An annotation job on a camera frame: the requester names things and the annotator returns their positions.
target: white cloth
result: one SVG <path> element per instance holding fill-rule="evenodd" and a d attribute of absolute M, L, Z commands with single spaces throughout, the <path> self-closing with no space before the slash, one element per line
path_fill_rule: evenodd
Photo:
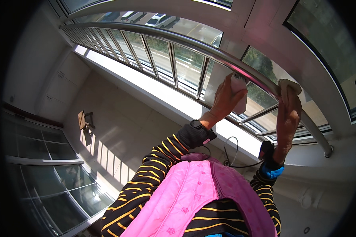
<path fill-rule="evenodd" d="M 287 86 L 290 86 L 294 92 L 299 95 L 302 92 L 302 88 L 298 83 L 290 81 L 288 79 L 280 79 L 278 81 L 278 86 L 281 88 L 281 97 L 284 104 L 287 104 Z"/>

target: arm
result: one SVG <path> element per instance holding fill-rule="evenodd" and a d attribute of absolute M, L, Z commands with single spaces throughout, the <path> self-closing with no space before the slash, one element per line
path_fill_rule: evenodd
<path fill-rule="evenodd" d="M 271 157 L 267 157 L 261 164 L 251 181 L 251 186 L 269 212 L 278 235 L 281 232 L 281 223 L 277 207 L 273 203 L 273 185 L 284 170 L 285 157 L 292 147 L 302 112 L 301 102 L 294 90 L 287 87 L 287 93 L 288 103 L 284 104 L 281 98 L 278 103 L 277 147 Z"/>
<path fill-rule="evenodd" d="M 231 92 L 231 75 L 218 87 L 212 109 L 199 119 L 204 126 L 196 129 L 190 124 L 169 136 L 147 154 L 135 176 L 121 190 L 118 199 L 107 209 L 101 221 L 102 236 L 120 236 L 138 215 L 166 174 L 189 149 L 202 145 L 208 130 L 226 117 L 246 94 L 244 89 Z"/>

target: metal railing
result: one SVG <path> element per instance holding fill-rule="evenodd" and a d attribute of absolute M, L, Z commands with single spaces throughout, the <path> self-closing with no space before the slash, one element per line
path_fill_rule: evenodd
<path fill-rule="evenodd" d="M 274 82 L 269 80 L 266 76 L 264 76 L 263 74 L 258 72 L 256 69 L 243 63 L 239 59 L 228 54 L 227 52 L 224 52 L 220 49 L 216 49 L 210 45 L 207 45 L 203 42 L 192 39 L 185 35 L 162 30 L 159 28 L 144 26 L 144 25 L 126 24 L 126 23 L 117 23 L 117 22 L 80 23 L 80 24 L 64 25 L 64 26 L 61 26 L 60 28 L 66 33 L 66 35 L 70 38 L 70 40 L 72 42 L 82 45 L 84 47 L 87 47 L 89 49 L 95 50 L 96 52 L 99 52 L 100 54 L 108 56 L 114 60 L 117 60 L 120 63 L 131 66 L 132 68 L 134 68 L 148 76 L 151 76 L 151 74 L 149 72 L 146 72 L 145 69 L 143 68 L 140 60 L 138 59 L 138 57 L 132 47 L 132 44 L 129 42 L 128 37 L 125 34 L 125 31 L 139 34 L 141 42 L 142 42 L 145 52 L 147 54 L 147 57 L 150 61 L 151 68 L 153 71 L 152 76 L 154 77 L 154 79 L 160 81 L 161 83 L 168 85 L 171 88 L 174 88 L 175 90 L 190 97 L 191 99 L 194 99 L 195 101 L 199 102 L 200 104 L 202 104 L 203 106 L 205 106 L 207 108 L 209 108 L 209 106 L 200 100 L 200 95 L 201 95 L 202 88 L 204 85 L 204 80 L 206 77 L 210 59 L 214 60 L 215 62 L 217 62 L 219 64 L 222 64 L 223 66 L 230 68 L 231 70 L 233 70 L 235 72 L 241 73 L 246 78 L 248 78 L 253 84 L 255 84 L 256 86 L 258 86 L 259 88 L 264 90 L 266 93 L 268 93 L 270 96 L 275 98 L 277 101 L 278 101 L 278 96 L 280 95 L 280 88 Z M 137 67 L 135 65 L 132 65 L 129 62 L 129 59 L 125 55 L 124 51 L 121 49 L 118 41 L 116 40 L 116 38 L 114 37 L 114 35 L 112 34 L 110 29 L 120 31 L 120 34 L 123 37 L 125 44 L 129 48 L 129 51 L 131 52 L 131 55 L 133 56 L 135 65 L 137 65 Z M 112 48 L 111 44 L 109 43 L 109 39 L 106 39 L 105 36 L 103 35 L 104 31 L 109 35 L 113 44 L 117 47 L 117 51 L 119 52 L 119 55 L 117 55 L 115 52 L 115 49 Z M 106 45 L 104 45 L 101 42 L 101 40 L 98 38 L 98 36 L 100 36 L 103 39 L 103 41 Z M 148 43 L 145 39 L 145 36 L 151 36 L 151 37 L 154 37 L 154 38 L 157 38 L 157 39 L 167 42 L 171 70 L 172 70 L 172 75 L 173 75 L 172 78 L 173 78 L 174 84 L 166 82 L 159 76 L 156 64 L 153 60 L 153 57 L 152 57 L 150 48 L 148 46 Z M 196 94 L 194 96 L 190 93 L 187 93 L 187 91 L 185 91 L 184 89 L 182 89 L 178 86 L 178 77 L 177 77 L 177 69 L 176 69 L 176 62 L 175 62 L 175 51 L 174 51 L 173 44 L 185 47 L 187 49 L 190 49 L 190 50 L 204 56 L 202 69 L 201 69 L 200 77 L 199 77 L 199 83 L 198 83 L 198 87 L 196 90 Z M 256 114 L 254 114 L 252 116 L 249 116 L 249 117 L 243 119 L 242 121 L 235 121 L 235 119 L 233 119 L 231 116 L 228 116 L 227 120 L 231 121 L 233 124 L 236 124 L 236 125 L 242 127 L 244 130 L 247 130 L 250 134 L 252 134 L 256 137 L 273 135 L 276 133 L 275 130 L 257 134 L 257 133 L 250 131 L 249 129 L 245 129 L 243 127 L 243 125 L 245 125 L 245 123 L 247 123 L 247 122 L 250 122 L 254 119 L 264 116 L 264 115 L 276 110 L 277 108 L 278 108 L 278 104 L 275 104 L 271 107 L 265 108 L 265 109 L 257 112 Z M 318 142 L 318 144 L 321 145 L 321 147 L 323 148 L 323 150 L 325 152 L 325 156 L 329 157 L 332 154 L 332 147 L 330 146 L 330 144 L 328 143 L 326 138 L 323 136 L 323 133 L 319 130 L 318 126 L 315 125 L 315 123 L 306 114 L 305 111 L 302 111 L 301 124 L 303 125 L 303 127 L 305 127 L 309 131 L 309 133 L 314 137 L 314 139 Z"/>

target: wooden stool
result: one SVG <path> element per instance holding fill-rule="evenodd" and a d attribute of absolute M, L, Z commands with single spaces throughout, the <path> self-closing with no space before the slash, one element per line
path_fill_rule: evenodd
<path fill-rule="evenodd" d="M 92 112 L 90 113 L 84 113 L 84 111 L 82 110 L 79 114 L 78 114 L 78 119 L 79 119 L 79 129 L 80 130 L 84 130 L 85 132 L 88 132 L 88 128 L 92 127 L 93 129 L 95 129 L 94 126 L 94 122 L 92 120 Z M 86 122 L 86 116 L 90 116 L 91 118 L 91 123 Z"/>

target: sleeve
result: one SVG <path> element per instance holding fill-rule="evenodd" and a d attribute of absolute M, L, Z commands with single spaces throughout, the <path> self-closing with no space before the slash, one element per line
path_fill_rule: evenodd
<path fill-rule="evenodd" d="M 281 233 L 281 220 L 278 209 L 274 204 L 273 185 L 283 170 L 284 166 L 277 165 L 275 162 L 264 161 L 251 180 L 251 186 L 273 220 L 278 236 Z"/>
<path fill-rule="evenodd" d="M 154 146 L 142 165 L 121 190 L 118 199 L 107 209 L 101 220 L 102 237 L 120 236 L 140 213 L 167 172 L 189 149 L 200 146 L 206 139 L 204 129 L 185 124 L 176 134 Z"/>

